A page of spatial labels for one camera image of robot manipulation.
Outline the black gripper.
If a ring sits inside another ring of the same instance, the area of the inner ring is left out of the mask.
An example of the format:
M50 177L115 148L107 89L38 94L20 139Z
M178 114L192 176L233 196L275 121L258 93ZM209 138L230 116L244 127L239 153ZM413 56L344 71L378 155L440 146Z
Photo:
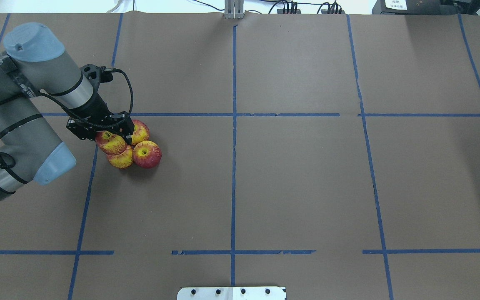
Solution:
M135 131L129 112L111 112L100 95L70 112L65 127L77 138L94 142L97 132L109 131L120 135L127 145L133 144Z

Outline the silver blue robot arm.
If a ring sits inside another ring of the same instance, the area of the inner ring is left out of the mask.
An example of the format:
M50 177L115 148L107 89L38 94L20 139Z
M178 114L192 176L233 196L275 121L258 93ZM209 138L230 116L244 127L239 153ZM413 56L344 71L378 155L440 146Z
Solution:
M132 142L131 110L111 112L99 86L117 68L74 62L46 25L23 23L4 36L0 53L0 201L29 182L47 185L76 165L76 159L33 104L46 97L68 115L66 128L94 140L107 131Z

